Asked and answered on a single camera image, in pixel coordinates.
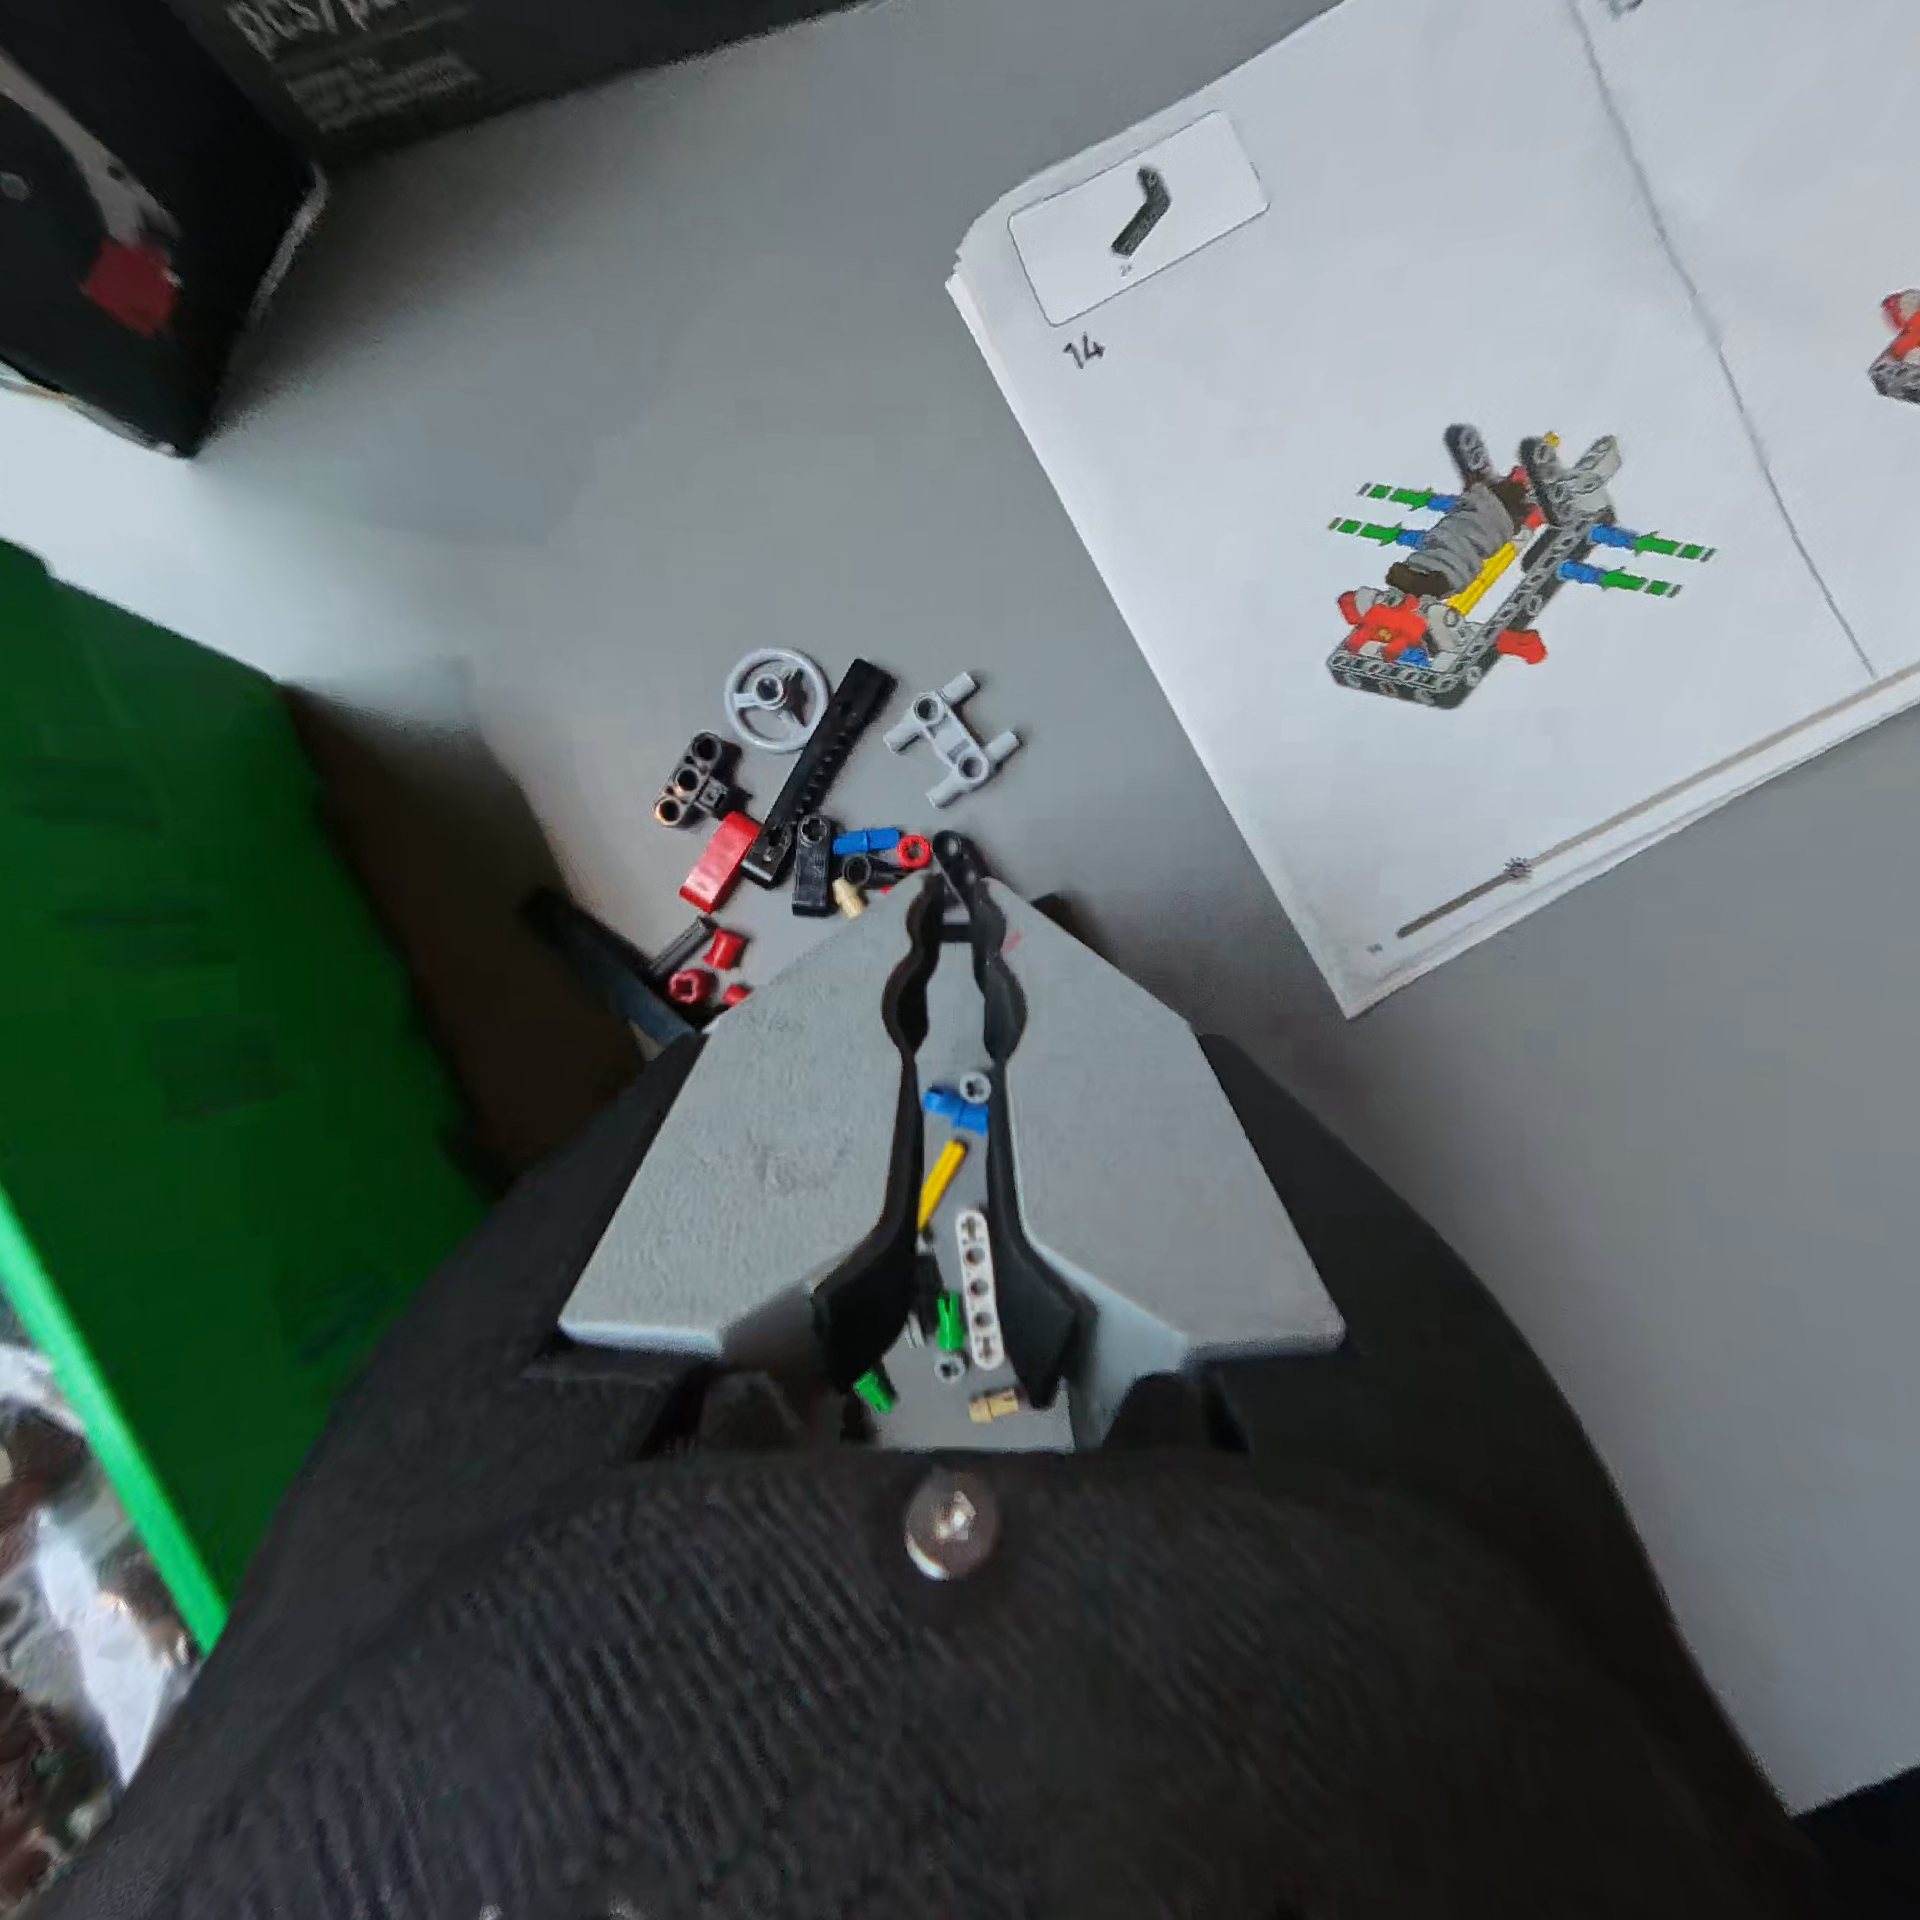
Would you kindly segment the shiny plastic bag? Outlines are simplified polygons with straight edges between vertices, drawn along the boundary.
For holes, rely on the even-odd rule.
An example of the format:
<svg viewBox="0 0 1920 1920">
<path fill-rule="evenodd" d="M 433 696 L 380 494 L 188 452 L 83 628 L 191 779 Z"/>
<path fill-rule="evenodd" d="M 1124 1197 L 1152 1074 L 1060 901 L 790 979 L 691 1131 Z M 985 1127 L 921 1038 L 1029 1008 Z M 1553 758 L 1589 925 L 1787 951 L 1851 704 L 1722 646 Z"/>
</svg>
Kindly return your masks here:
<svg viewBox="0 0 1920 1920">
<path fill-rule="evenodd" d="M 201 1649 L 65 1400 L 3 1310 L 3 1913 L 109 1821 Z"/>
</svg>

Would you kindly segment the person's legs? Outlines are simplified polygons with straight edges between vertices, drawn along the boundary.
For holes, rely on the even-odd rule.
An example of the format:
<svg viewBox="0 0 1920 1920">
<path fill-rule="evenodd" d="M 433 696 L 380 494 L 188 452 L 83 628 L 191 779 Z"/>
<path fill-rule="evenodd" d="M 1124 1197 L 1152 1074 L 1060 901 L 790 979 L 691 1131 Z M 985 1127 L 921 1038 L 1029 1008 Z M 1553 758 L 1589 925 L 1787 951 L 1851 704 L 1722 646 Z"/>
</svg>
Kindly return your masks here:
<svg viewBox="0 0 1920 1920">
<path fill-rule="evenodd" d="M 1791 1817 L 1807 1917 L 1917 1917 L 1917 1768 Z"/>
</svg>

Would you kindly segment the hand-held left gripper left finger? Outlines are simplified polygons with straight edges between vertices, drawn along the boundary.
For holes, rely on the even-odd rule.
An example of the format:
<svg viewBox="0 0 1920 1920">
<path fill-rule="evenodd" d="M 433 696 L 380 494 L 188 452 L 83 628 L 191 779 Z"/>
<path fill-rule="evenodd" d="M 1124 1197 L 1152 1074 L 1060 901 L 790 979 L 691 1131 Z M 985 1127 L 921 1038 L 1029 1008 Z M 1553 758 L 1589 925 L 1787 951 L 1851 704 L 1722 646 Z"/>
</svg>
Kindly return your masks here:
<svg viewBox="0 0 1920 1920">
<path fill-rule="evenodd" d="M 579 1350 L 802 1371 L 849 1391 L 916 1258 L 925 989 L 943 884 L 900 884 L 695 1044 L 563 1307 Z"/>
</svg>

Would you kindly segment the open instruction booklet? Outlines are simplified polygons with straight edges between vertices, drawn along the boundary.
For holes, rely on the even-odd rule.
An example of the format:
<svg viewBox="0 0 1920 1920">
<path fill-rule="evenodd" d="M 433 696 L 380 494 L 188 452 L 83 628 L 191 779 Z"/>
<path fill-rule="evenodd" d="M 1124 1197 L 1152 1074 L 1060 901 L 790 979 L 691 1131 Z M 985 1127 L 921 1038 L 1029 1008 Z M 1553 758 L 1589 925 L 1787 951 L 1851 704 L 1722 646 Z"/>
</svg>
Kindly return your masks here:
<svg viewBox="0 0 1920 1920">
<path fill-rule="evenodd" d="M 947 293 L 1344 1015 L 1917 704 L 1913 4 L 1340 4 Z"/>
</svg>

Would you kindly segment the black lego connector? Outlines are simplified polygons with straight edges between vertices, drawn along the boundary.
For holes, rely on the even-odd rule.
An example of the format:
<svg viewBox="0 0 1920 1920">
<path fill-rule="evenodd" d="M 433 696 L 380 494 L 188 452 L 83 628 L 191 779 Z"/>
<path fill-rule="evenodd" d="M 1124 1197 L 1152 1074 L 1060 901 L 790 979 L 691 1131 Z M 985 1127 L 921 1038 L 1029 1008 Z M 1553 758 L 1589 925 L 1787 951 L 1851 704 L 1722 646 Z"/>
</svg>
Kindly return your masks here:
<svg viewBox="0 0 1920 1920">
<path fill-rule="evenodd" d="M 934 836 L 929 850 L 943 877 L 943 939 L 985 951 L 1001 929 L 1001 908 L 976 845 L 964 834 L 943 830 Z"/>
</svg>

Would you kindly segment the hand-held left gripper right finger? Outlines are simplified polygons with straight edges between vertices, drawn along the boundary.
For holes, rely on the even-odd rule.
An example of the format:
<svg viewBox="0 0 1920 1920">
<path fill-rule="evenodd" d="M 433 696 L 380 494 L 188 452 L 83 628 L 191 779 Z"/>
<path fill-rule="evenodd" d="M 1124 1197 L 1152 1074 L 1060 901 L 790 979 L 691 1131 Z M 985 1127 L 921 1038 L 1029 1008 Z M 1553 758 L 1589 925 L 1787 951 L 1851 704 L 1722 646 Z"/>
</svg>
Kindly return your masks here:
<svg viewBox="0 0 1920 1920">
<path fill-rule="evenodd" d="M 991 1060 L 987 1232 L 1033 1403 L 1329 1355 L 1346 1319 L 1193 1026 L 1001 880 L 969 901 Z"/>
</svg>

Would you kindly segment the green plastic bin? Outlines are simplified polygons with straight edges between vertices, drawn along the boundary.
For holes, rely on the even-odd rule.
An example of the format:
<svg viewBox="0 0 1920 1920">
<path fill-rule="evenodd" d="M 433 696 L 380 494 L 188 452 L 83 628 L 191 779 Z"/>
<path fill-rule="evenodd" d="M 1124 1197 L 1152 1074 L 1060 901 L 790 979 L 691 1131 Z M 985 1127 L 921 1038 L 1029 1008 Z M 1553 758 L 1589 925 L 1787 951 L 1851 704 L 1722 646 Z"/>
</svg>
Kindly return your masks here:
<svg viewBox="0 0 1920 1920">
<path fill-rule="evenodd" d="M 210 1649 L 487 1203 L 279 686 L 3 546 L 3 1300 Z"/>
</svg>

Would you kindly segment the black car printed box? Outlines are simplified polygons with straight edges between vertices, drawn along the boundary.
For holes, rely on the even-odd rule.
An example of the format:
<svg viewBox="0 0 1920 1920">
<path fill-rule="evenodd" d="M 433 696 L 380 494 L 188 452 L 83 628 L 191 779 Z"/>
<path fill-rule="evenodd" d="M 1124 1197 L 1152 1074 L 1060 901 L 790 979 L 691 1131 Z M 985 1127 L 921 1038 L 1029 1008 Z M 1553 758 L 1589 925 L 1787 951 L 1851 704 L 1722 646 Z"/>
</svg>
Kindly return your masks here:
<svg viewBox="0 0 1920 1920">
<path fill-rule="evenodd" d="M 3 383 L 195 457 L 326 178 L 842 4 L 6 4 Z"/>
</svg>

